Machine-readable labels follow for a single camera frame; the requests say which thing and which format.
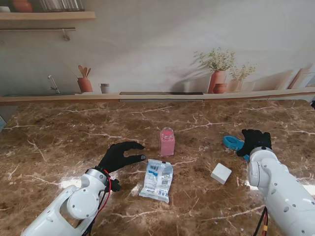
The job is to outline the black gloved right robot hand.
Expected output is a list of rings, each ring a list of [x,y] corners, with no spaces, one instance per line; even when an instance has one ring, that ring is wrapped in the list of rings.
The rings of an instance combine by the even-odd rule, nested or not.
[[[243,147],[236,152],[240,157],[250,155],[251,151],[258,147],[266,147],[271,149],[271,135],[269,132],[261,132],[260,130],[243,129],[242,134],[244,136]]]

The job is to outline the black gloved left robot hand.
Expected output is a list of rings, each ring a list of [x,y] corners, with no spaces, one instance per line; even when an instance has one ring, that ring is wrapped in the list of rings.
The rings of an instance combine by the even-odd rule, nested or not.
[[[143,150],[145,147],[137,142],[122,142],[113,144],[107,150],[106,154],[98,164],[102,170],[106,170],[108,173],[117,171],[125,166],[144,161],[145,155],[131,155],[124,156],[126,151],[131,149]]]

